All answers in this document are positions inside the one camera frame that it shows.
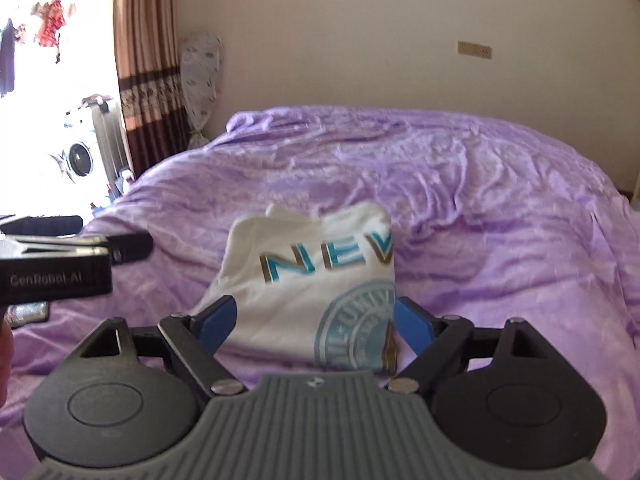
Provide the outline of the person's left hand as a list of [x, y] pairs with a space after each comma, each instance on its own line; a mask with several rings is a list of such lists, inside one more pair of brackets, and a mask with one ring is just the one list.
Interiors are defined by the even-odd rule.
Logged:
[[12, 330], [6, 319], [2, 318], [0, 332], [0, 406], [6, 404], [13, 355], [14, 339]]

